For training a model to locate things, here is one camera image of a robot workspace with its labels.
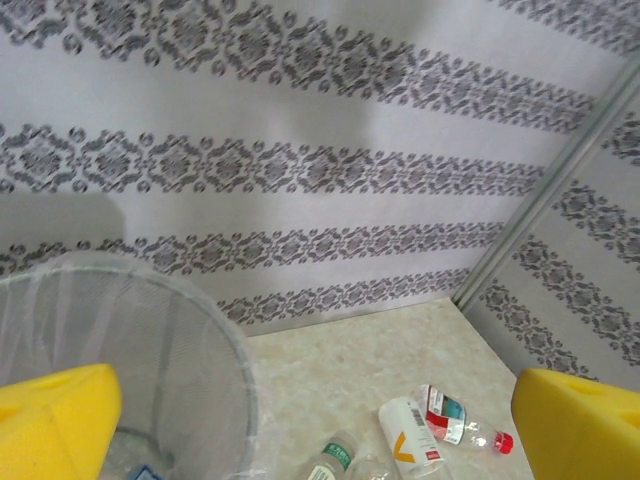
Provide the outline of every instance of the yellow sponge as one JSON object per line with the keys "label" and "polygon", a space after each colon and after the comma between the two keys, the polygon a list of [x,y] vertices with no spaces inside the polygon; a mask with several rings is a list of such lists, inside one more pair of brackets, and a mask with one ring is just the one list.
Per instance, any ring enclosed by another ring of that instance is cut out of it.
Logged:
{"label": "yellow sponge", "polygon": [[531,369],[511,412],[536,480],[640,479],[640,393]]}
{"label": "yellow sponge", "polygon": [[121,410],[109,365],[0,388],[0,478],[96,480]]}

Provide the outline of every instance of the patterned wallpaper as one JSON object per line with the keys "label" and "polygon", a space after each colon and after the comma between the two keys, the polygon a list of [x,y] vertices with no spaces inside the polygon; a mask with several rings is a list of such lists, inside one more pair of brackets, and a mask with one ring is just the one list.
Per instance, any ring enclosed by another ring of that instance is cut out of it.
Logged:
{"label": "patterned wallpaper", "polygon": [[0,0],[0,275],[115,252],[188,276],[249,334],[449,295],[638,49],[638,18],[617,0]]}
{"label": "patterned wallpaper", "polygon": [[516,373],[542,365],[640,389],[639,81],[597,148],[467,308]]}

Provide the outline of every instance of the green label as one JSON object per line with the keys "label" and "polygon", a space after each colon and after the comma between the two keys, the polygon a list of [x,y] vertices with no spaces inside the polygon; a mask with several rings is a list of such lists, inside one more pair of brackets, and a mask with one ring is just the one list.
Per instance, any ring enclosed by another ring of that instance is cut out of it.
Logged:
{"label": "green label", "polygon": [[336,460],[340,462],[344,471],[347,471],[349,465],[351,464],[351,455],[347,452],[342,446],[337,443],[327,443],[327,446],[324,447],[322,453],[326,453],[327,455],[331,455]]}

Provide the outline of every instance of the red bottle cap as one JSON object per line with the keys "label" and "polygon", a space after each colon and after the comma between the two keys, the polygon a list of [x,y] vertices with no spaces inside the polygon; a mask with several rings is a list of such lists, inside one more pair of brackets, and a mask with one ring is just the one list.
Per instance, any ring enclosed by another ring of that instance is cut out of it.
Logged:
{"label": "red bottle cap", "polygon": [[493,441],[493,447],[500,453],[509,455],[513,450],[513,437],[505,432],[498,432]]}

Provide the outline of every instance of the mesh trash can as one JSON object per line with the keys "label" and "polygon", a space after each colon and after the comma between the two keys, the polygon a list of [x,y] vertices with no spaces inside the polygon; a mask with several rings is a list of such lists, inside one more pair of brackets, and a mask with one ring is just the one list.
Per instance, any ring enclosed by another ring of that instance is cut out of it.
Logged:
{"label": "mesh trash can", "polygon": [[156,463],[165,479],[273,478],[266,388],[244,335],[207,295],[95,252],[0,279],[0,385],[101,362],[124,395],[105,470]]}

